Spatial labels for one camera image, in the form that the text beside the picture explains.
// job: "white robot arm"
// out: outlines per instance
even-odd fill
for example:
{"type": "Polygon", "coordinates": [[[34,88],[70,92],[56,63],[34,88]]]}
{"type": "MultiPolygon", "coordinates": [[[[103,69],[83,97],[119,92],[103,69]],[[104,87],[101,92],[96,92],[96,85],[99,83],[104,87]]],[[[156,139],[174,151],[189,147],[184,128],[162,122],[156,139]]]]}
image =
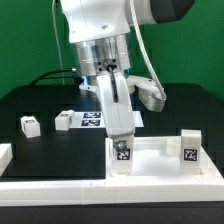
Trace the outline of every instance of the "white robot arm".
{"type": "Polygon", "coordinates": [[[77,52],[81,75],[96,85],[90,89],[100,100],[115,154],[129,150],[129,160],[132,159],[135,124],[131,87],[139,87],[139,97],[150,110],[161,111],[166,100],[157,77],[154,82],[124,75],[124,70],[131,67],[130,26],[136,27],[136,21],[155,24],[179,20],[193,3],[194,0],[61,0],[69,24],[69,41],[77,52]]]}

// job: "green backdrop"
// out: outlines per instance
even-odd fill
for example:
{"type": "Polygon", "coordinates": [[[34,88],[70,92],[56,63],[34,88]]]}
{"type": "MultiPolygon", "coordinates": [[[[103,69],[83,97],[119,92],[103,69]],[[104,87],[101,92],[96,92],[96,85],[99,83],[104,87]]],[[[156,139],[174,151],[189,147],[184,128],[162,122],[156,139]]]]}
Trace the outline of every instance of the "green backdrop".
{"type": "MultiPolygon", "coordinates": [[[[52,0],[0,0],[0,98],[59,68],[51,4],[52,0]]],[[[197,0],[180,22],[141,27],[161,82],[196,83],[224,102],[223,11],[223,0],[197,0]]],[[[67,23],[59,4],[57,22],[64,67],[72,67],[67,23]]],[[[132,74],[147,76],[134,32],[132,39],[132,74]]]]}

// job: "white box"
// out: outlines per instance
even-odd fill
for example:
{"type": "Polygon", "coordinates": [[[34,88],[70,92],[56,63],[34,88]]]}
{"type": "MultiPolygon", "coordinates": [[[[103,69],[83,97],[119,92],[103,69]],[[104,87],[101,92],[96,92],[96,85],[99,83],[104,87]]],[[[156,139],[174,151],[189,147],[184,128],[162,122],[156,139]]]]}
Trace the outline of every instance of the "white box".
{"type": "Polygon", "coordinates": [[[182,130],[181,166],[182,174],[200,174],[201,131],[182,130]]]}
{"type": "Polygon", "coordinates": [[[0,176],[12,160],[11,144],[0,144],[0,176]]]}
{"type": "Polygon", "coordinates": [[[24,116],[21,119],[21,128],[27,138],[40,136],[40,124],[34,116],[24,116]]]}
{"type": "Polygon", "coordinates": [[[68,131],[73,122],[73,116],[75,112],[73,110],[62,111],[55,118],[55,129],[58,131],[68,131]]]}

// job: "white platform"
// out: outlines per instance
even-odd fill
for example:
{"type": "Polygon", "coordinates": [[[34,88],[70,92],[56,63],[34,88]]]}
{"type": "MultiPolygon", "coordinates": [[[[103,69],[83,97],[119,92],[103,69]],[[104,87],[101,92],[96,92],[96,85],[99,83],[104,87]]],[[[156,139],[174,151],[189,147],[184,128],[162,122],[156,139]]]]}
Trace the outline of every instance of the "white platform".
{"type": "Polygon", "coordinates": [[[224,201],[224,180],[204,149],[200,174],[184,175],[179,156],[166,153],[169,138],[136,138],[132,174],[116,177],[110,173],[106,139],[105,180],[0,183],[0,205],[224,201]]]}

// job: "white block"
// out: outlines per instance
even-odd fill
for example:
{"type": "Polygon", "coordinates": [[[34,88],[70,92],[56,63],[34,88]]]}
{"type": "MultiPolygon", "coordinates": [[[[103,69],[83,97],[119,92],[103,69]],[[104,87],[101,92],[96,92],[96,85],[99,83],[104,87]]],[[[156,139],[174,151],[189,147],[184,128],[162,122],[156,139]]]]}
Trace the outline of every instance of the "white block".
{"type": "Polygon", "coordinates": [[[35,117],[24,116],[21,119],[21,128],[27,138],[40,136],[40,124],[35,117]]]}
{"type": "Polygon", "coordinates": [[[200,174],[201,131],[182,130],[180,173],[200,174]]]}
{"type": "Polygon", "coordinates": [[[11,144],[0,144],[0,176],[12,160],[11,144]]]}
{"type": "Polygon", "coordinates": [[[75,112],[73,110],[62,111],[55,118],[55,129],[58,131],[68,131],[73,122],[73,116],[75,112]]]}

